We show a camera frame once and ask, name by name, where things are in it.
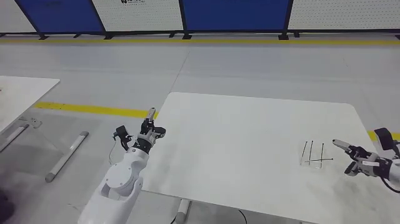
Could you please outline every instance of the white table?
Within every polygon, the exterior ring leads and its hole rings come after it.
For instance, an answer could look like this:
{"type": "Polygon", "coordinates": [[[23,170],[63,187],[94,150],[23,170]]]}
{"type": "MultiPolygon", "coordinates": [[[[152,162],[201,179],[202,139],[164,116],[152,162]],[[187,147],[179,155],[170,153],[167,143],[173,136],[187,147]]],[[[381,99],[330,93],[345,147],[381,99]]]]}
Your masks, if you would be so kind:
{"type": "MultiPolygon", "coordinates": [[[[3,132],[17,121],[22,114],[52,90],[59,82],[59,79],[0,76],[0,139],[3,139],[0,146],[0,152],[29,125],[25,124],[24,126],[20,126],[7,138],[3,138],[1,134],[3,134],[3,132]]],[[[71,157],[87,135],[88,132],[82,132],[79,135],[76,141],[68,149],[68,152],[63,155],[47,175],[47,182],[54,179],[59,170],[65,165],[69,157],[71,157]]]]}
{"type": "Polygon", "coordinates": [[[145,191],[309,223],[400,221],[400,197],[379,178],[344,174],[352,161],[332,139],[375,151],[349,104],[171,93],[155,122],[167,132],[145,191]],[[300,166],[309,140],[334,161],[300,166]]]}

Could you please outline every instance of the metal rod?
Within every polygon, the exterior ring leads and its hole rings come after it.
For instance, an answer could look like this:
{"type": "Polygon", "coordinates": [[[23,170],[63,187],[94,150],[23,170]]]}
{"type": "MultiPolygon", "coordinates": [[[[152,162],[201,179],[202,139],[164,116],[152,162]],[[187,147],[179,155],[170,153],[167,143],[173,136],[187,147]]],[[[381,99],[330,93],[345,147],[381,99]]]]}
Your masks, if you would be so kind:
{"type": "Polygon", "coordinates": [[[322,144],[322,150],[321,150],[321,166],[319,168],[323,167],[323,153],[324,153],[324,143],[322,144]]]}
{"type": "Polygon", "coordinates": [[[0,146],[0,152],[5,149],[15,138],[17,138],[27,127],[29,124],[25,124],[24,126],[20,126],[14,132],[11,133],[7,138],[5,138],[5,142],[0,146]]]}
{"type": "Polygon", "coordinates": [[[327,160],[333,161],[333,158],[330,158],[330,159],[318,159],[318,160],[311,160],[311,161],[327,161],[327,160]]]}
{"type": "Polygon", "coordinates": [[[64,154],[61,159],[54,165],[52,170],[46,175],[45,181],[52,182],[54,177],[58,174],[61,168],[67,163],[68,159],[73,155],[78,146],[82,143],[82,141],[88,136],[89,132],[83,131],[78,138],[74,141],[72,146],[69,148],[69,152],[64,154]]]}
{"type": "Polygon", "coordinates": [[[311,141],[311,147],[310,147],[310,155],[309,155],[309,158],[308,158],[308,165],[310,165],[311,164],[311,150],[313,150],[313,143],[314,143],[314,141],[311,141]]]}
{"type": "Polygon", "coordinates": [[[306,150],[307,142],[308,142],[308,141],[306,141],[306,144],[304,145],[304,148],[303,148],[303,150],[302,150],[302,155],[301,155],[301,159],[300,159],[300,165],[301,165],[301,161],[303,160],[304,151],[306,150]]]}

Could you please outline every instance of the black cable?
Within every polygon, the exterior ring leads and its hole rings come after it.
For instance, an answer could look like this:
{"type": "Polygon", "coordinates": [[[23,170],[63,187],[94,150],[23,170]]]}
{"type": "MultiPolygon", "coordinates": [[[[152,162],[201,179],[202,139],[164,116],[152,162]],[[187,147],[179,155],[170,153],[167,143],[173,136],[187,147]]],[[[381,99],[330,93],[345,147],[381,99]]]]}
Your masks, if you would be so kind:
{"type": "Polygon", "coordinates": [[[395,193],[400,193],[399,190],[395,190],[394,188],[392,188],[392,187],[385,181],[385,179],[384,179],[383,177],[381,177],[381,180],[383,181],[383,183],[385,184],[385,186],[387,186],[387,188],[389,188],[390,190],[392,190],[392,191],[395,192],[395,193]]]}
{"type": "Polygon", "coordinates": [[[128,144],[121,139],[121,146],[127,151],[129,149],[128,144]]]}
{"type": "Polygon", "coordinates": [[[242,211],[240,211],[240,210],[238,210],[238,211],[243,215],[244,221],[246,222],[246,224],[248,224],[248,219],[246,218],[246,216],[244,216],[244,213],[242,211]]]}

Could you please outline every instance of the yellow floor line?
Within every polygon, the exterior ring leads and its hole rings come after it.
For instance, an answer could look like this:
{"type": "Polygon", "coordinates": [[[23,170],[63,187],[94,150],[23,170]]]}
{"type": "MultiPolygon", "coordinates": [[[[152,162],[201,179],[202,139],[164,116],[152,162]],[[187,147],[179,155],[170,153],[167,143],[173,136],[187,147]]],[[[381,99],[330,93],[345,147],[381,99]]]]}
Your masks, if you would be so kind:
{"type": "MultiPolygon", "coordinates": [[[[64,103],[52,103],[52,102],[38,102],[34,105],[35,108],[73,111],[80,113],[92,113],[100,115],[118,115],[135,118],[145,118],[147,116],[147,110],[140,109],[127,109],[127,108],[108,108],[102,106],[89,106],[89,105],[76,105],[76,104],[64,104],[64,103]]],[[[368,131],[368,135],[372,141],[377,141],[374,131],[368,131]]],[[[394,140],[400,140],[400,133],[392,133],[394,140]]]]}
{"type": "Polygon", "coordinates": [[[0,39],[0,43],[199,43],[199,44],[323,44],[323,45],[378,45],[400,46],[400,41],[356,41],[356,40],[266,40],[266,39],[0,39]]]}

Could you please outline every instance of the panel base foot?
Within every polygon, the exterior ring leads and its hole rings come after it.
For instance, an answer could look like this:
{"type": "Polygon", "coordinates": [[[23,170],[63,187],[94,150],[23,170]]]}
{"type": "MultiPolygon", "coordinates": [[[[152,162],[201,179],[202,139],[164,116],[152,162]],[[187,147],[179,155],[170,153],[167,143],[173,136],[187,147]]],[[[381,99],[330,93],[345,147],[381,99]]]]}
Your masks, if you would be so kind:
{"type": "Polygon", "coordinates": [[[192,36],[190,34],[184,34],[182,37],[182,40],[190,40],[192,39],[192,36]]]}
{"type": "Polygon", "coordinates": [[[106,37],[104,38],[105,40],[111,40],[114,36],[111,36],[109,34],[106,34],[106,37]]]}
{"type": "Polygon", "coordinates": [[[49,37],[49,36],[45,36],[44,34],[39,35],[39,36],[40,36],[40,38],[39,38],[40,41],[44,41],[45,39],[47,39],[49,37]]]}
{"type": "Polygon", "coordinates": [[[287,34],[280,34],[279,36],[277,36],[277,38],[278,38],[280,41],[287,41],[287,40],[289,40],[289,36],[288,36],[287,34]]]}

